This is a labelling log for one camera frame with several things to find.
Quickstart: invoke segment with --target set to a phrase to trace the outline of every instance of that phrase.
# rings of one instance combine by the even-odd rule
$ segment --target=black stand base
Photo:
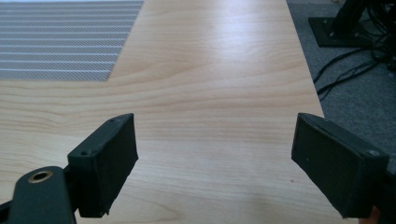
[[[334,18],[310,17],[308,20],[320,47],[358,48],[373,45],[359,24],[349,34],[336,34],[332,30]]]

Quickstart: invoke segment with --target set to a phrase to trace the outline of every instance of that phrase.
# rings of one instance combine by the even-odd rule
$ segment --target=wood grain
[[[78,223],[357,222],[290,159],[297,113],[322,112],[284,1],[146,0],[108,82],[0,81],[0,203],[130,112],[140,160]]]

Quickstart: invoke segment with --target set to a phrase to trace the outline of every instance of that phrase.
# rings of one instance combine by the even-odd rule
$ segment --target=carpeted floor
[[[308,17],[335,17],[340,4],[289,2],[304,55],[315,77],[320,68],[337,55],[352,49],[319,48],[308,23]],[[331,67],[316,84],[317,90],[345,72],[371,59],[363,52]],[[360,77],[335,87],[321,102],[324,115],[391,156],[389,171],[396,173],[396,78],[384,64]]]

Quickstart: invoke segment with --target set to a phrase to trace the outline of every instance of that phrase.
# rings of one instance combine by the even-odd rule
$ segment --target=light wood tabletop
[[[139,161],[78,223],[357,223],[290,159],[298,112],[322,114],[285,1],[146,0],[107,82],[0,81],[0,203],[134,113]]]

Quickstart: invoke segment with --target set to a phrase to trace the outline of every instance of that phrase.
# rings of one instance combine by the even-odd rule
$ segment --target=gray striped fabric
[[[0,78],[106,81],[142,5],[0,2]]]

